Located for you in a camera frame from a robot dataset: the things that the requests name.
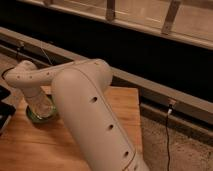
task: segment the black object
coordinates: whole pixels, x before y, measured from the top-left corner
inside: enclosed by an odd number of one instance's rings
[[[0,85],[0,100],[5,99],[10,95],[10,91]]]
[[[9,95],[10,91],[0,86],[0,135],[2,134],[7,123],[9,122],[11,116],[16,111],[16,109],[13,106],[1,101],[2,99],[5,99]]]

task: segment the circular hole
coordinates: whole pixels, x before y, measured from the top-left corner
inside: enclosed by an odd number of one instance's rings
[[[129,155],[129,152],[126,151],[126,152],[124,153],[124,157],[127,157],[128,155]]]
[[[137,169],[138,169],[138,165],[135,165],[134,170],[137,170]]]
[[[95,103],[97,100],[98,100],[97,97],[93,97],[93,98],[90,100],[90,102],[91,102],[91,103]]]
[[[114,125],[109,125],[108,130],[112,130],[114,128]]]

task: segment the wooden table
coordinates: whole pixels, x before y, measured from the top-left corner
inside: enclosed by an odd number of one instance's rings
[[[110,87],[105,95],[130,139],[142,151],[137,90]],[[60,119],[34,125],[25,109],[22,100],[0,138],[0,171],[90,170]]]

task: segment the cable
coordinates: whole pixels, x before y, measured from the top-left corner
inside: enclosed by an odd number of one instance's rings
[[[167,115],[166,115],[166,124],[165,124],[165,126],[166,126],[166,135],[167,135],[166,148],[167,148],[167,155],[168,155],[167,171],[170,171],[170,160],[171,160],[170,148],[169,148],[170,137],[169,137],[169,130],[168,130],[169,115],[171,113],[172,113],[172,107],[169,107],[169,110],[168,110]]]
[[[8,68],[8,69],[6,69],[6,70],[4,70],[4,71],[2,72],[1,78],[2,78],[3,80],[5,80],[5,78],[4,78],[5,73],[8,72],[8,71],[10,71],[11,69],[14,69],[14,67]]]
[[[53,63],[51,62],[50,57],[46,54],[46,52],[45,52],[44,49],[43,49],[43,42],[42,42],[42,41],[41,41],[41,46],[40,46],[40,48],[41,48],[41,50],[42,50],[44,56],[45,56],[45,57],[47,58],[47,60],[49,61],[50,65],[53,66]]]
[[[169,101],[169,109],[166,115],[166,135],[167,135],[167,143],[166,143],[166,148],[167,148],[167,154],[168,154],[168,162],[167,162],[167,171],[170,171],[170,160],[171,160],[171,155],[170,155],[170,137],[169,137],[169,129],[168,129],[168,123],[169,123],[169,116],[172,114],[173,109],[176,107],[178,102],[174,99],[170,99]]]

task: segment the black cable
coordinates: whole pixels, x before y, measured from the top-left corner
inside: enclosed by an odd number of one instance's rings
[[[166,116],[166,135],[167,135],[167,143],[166,143],[166,148],[167,148],[167,155],[168,155],[168,162],[167,162],[167,171],[170,171],[170,160],[171,160],[171,156],[170,156],[170,148],[169,148],[169,144],[170,144],[170,137],[169,137],[169,130],[168,130],[168,122],[169,122],[169,111],[167,113]]]
[[[13,68],[14,68],[14,67],[11,67],[11,68],[8,68],[8,69],[4,70],[4,71],[2,72],[2,74],[1,74],[1,78],[2,78],[3,80],[5,80],[4,74],[5,74],[6,72],[8,72],[9,70],[13,69]]]

